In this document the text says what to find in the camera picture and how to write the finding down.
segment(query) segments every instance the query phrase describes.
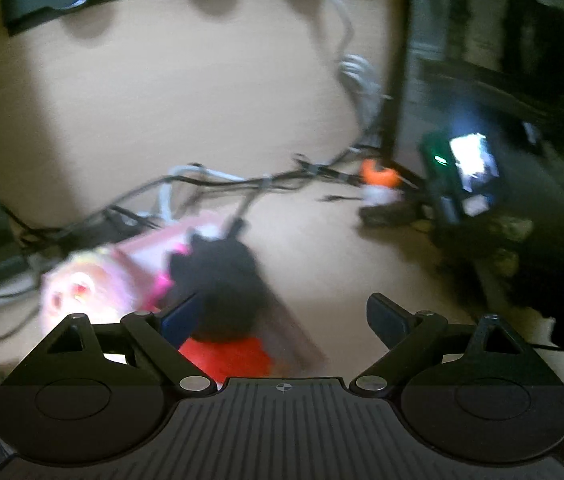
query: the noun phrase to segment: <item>red fabric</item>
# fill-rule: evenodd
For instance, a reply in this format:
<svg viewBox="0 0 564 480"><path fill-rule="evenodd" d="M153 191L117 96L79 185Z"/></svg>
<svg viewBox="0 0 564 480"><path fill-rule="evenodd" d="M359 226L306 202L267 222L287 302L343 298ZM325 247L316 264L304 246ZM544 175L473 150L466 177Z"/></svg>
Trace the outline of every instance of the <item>red fabric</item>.
<svg viewBox="0 0 564 480"><path fill-rule="evenodd" d="M228 377L267 377L271 358L256 337L232 343L204 343L188 338L179 352L218 383Z"/></svg>

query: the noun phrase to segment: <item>doll face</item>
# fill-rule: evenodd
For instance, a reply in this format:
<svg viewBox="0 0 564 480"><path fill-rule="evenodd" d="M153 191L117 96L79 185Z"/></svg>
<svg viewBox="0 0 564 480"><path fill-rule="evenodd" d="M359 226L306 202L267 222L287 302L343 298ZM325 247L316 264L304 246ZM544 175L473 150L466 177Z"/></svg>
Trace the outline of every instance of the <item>doll face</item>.
<svg viewBox="0 0 564 480"><path fill-rule="evenodd" d="M42 292L42 331L47 335L68 314L87 314L91 324L117 323L134 311L132 283L110 263L71 262L47 274Z"/></svg>

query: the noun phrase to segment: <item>orange cap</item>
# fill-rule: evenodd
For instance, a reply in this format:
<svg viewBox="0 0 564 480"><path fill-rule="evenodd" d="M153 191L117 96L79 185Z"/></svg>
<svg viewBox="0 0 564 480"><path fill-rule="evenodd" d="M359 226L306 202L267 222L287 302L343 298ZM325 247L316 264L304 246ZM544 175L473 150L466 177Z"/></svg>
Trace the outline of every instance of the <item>orange cap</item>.
<svg viewBox="0 0 564 480"><path fill-rule="evenodd" d="M362 180L365 184L371 186L384 186L384 187L398 187L399 186L399 173L390 168L383 170L376 170L375 161L372 158L367 158L362 162L360 173Z"/></svg>

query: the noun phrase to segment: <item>beige wall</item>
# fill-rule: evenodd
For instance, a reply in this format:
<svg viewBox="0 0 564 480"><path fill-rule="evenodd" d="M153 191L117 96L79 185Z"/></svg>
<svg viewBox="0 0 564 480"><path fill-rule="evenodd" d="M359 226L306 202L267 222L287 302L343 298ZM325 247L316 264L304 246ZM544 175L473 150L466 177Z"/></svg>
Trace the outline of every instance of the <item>beige wall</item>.
<svg viewBox="0 0 564 480"><path fill-rule="evenodd" d="M350 51L386 73L399 0L346 0ZM242 176L357 135L325 0L121 0L9 38L0 17L0 196L63 224L176 164Z"/></svg>

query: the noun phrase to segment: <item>orange object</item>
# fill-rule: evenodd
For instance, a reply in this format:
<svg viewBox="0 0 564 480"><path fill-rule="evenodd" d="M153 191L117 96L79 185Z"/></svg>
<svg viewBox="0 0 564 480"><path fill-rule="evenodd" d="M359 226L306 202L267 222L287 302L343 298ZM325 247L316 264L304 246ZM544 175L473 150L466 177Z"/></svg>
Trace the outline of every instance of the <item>orange object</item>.
<svg viewBox="0 0 564 480"><path fill-rule="evenodd" d="M377 163L372 158L367 158L362 162L360 174L365 184L369 186L398 187L399 173L390 168L377 170Z"/></svg>
<svg viewBox="0 0 564 480"><path fill-rule="evenodd" d="M230 343L188 338L179 352L217 383L225 383L228 377L268 377L271 373L271 358L256 337Z"/></svg>

